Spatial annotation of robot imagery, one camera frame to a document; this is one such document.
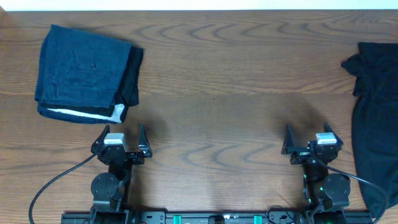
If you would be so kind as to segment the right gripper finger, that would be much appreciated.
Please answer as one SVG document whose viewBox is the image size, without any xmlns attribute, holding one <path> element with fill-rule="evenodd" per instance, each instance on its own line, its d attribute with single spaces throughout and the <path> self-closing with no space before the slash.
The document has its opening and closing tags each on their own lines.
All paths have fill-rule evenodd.
<svg viewBox="0 0 398 224">
<path fill-rule="evenodd" d="M 332 130 L 331 126 L 328 124 L 328 122 L 323 123 L 323 130 L 325 133 L 332 133 L 336 139 L 336 144 L 339 146 L 343 145 L 343 141 L 338 137 L 338 135 Z"/>
<path fill-rule="evenodd" d="M 295 149 L 294 139 L 291 127 L 287 124 L 285 127 L 285 138 L 284 143 L 282 145 L 281 154 L 288 155 L 292 154 Z"/>
</svg>

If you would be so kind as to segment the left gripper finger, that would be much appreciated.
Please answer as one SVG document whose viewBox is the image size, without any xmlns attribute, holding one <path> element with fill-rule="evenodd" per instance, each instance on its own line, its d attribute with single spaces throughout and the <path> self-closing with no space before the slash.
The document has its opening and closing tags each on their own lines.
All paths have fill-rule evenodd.
<svg viewBox="0 0 398 224">
<path fill-rule="evenodd" d="M 106 137 L 106 135 L 110 132 L 110 127 L 107 124 L 103 131 L 101 132 L 101 134 L 97 137 L 97 139 L 94 141 L 93 146 L 99 146 L 104 144 L 104 139 Z"/>
<path fill-rule="evenodd" d="M 152 148 L 147 140 L 144 124 L 140 127 L 138 147 L 141 150 L 143 157 L 152 157 Z"/>
</svg>

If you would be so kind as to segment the black t-shirt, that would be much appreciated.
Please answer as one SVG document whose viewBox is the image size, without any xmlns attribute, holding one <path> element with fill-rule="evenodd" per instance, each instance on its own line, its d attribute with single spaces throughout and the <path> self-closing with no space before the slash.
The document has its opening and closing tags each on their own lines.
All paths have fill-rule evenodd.
<svg viewBox="0 0 398 224">
<path fill-rule="evenodd" d="M 397 44 L 360 42 L 341 66 L 356 77 L 351 128 L 356 173 L 367 209 L 377 217 L 385 203 L 397 205 Z"/>
</svg>

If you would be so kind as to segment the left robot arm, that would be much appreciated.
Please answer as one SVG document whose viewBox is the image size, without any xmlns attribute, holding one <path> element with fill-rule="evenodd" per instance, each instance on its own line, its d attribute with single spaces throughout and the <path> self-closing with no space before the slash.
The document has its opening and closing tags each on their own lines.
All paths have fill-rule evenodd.
<svg viewBox="0 0 398 224">
<path fill-rule="evenodd" d="M 93 206 L 90 209 L 90 224 L 115 223 L 138 224 L 137 211 L 128 205 L 132 167 L 142 165 L 153 153 L 147 140 L 145 126 L 139 131 L 139 150 L 127 151 L 123 133 L 111 133 L 107 125 L 91 146 L 91 152 L 108 166 L 108 171 L 97 175 L 91 183 Z"/>
</svg>

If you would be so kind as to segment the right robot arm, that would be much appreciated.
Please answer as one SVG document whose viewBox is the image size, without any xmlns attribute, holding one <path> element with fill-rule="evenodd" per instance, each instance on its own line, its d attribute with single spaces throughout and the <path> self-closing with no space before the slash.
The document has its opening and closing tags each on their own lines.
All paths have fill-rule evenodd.
<svg viewBox="0 0 398 224">
<path fill-rule="evenodd" d="M 346 223 L 344 208 L 349 205 L 351 181 L 337 172 L 329 173 L 326 165 L 338 157 L 343 141 L 328 123 L 324 131 L 306 146 L 296 146 L 292 129 L 285 129 L 282 154 L 290 156 L 292 165 L 303 168 L 303 194 L 309 206 L 294 215 L 295 223 Z"/>
</svg>

